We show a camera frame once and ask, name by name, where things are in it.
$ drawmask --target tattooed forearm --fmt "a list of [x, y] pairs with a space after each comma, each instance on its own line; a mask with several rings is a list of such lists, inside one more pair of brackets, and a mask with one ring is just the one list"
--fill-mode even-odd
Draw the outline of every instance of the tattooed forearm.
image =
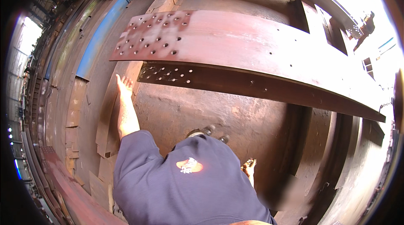
[[121, 96], [118, 116], [119, 138], [140, 130], [136, 112], [129, 96]]

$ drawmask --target man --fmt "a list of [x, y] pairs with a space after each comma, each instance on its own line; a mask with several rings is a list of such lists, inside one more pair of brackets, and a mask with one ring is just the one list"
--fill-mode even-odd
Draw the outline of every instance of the man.
[[121, 146], [114, 200], [129, 224], [276, 224], [254, 190], [256, 160], [244, 164], [209, 131], [191, 133], [163, 158], [140, 130], [131, 100], [133, 81], [116, 75]]
[[375, 16], [375, 13], [371, 11], [370, 15], [366, 15], [365, 19], [363, 21], [363, 26], [361, 26], [361, 30], [363, 32], [363, 35], [357, 40], [356, 46], [353, 48], [354, 51], [356, 51], [359, 46], [362, 44], [362, 42], [368, 37], [373, 31], [375, 30], [375, 24], [373, 23], [373, 18]]

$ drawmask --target red steel beam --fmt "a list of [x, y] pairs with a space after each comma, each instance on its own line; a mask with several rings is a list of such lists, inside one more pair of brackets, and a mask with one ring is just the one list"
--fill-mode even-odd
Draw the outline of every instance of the red steel beam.
[[[380, 87], [363, 71], [361, 62], [327, 43], [316, 42], [304, 31], [259, 17], [220, 11], [170, 11], [135, 16], [121, 34], [110, 60], [156, 64], [170, 61], [199, 66], [199, 78], [206, 77], [209, 84], [202, 81], [205, 84], [196, 88], [192, 87], [194, 82], [172, 82], [172, 79], [165, 84], [266, 98], [385, 121], [385, 116], [379, 113]], [[218, 79], [208, 77], [211, 72]], [[250, 79], [249, 83], [253, 81], [249, 90], [248, 86], [241, 89], [237, 84], [228, 87], [223, 81], [231, 76], [242, 82], [241, 73]], [[267, 87], [255, 88], [251, 79], [254, 76]], [[161, 83], [162, 80], [143, 81]], [[257, 94], [256, 89], [265, 94]]]
[[74, 179], [60, 161], [53, 147], [40, 148], [44, 158], [44, 172], [47, 173], [60, 192], [74, 222], [79, 224], [117, 224], [122, 220], [101, 207]]

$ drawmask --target hand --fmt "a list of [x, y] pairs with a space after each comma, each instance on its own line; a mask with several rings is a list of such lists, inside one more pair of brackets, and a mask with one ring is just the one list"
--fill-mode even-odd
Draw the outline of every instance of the hand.
[[254, 175], [254, 167], [256, 166], [256, 159], [250, 164], [248, 161], [243, 165], [243, 172], [248, 176]]
[[133, 89], [133, 81], [128, 76], [120, 78], [118, 74], [116, 74], [116, 83], [118, 84], [118, 90], [121, 93], [121, 96], [132, 96]]

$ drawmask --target sweatshirt logo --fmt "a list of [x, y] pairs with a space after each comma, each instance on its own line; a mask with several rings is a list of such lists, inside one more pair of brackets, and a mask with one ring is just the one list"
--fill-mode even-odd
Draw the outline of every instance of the sweatshirt logo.
[[187, 160], [177, 162], [177, 167], [180, 168], [180, 172], [183, 173], [200, 172], [203, 169], [203, 165], [201, 163], [198, 163], [198, 161], [196, 161], [192, 157]]

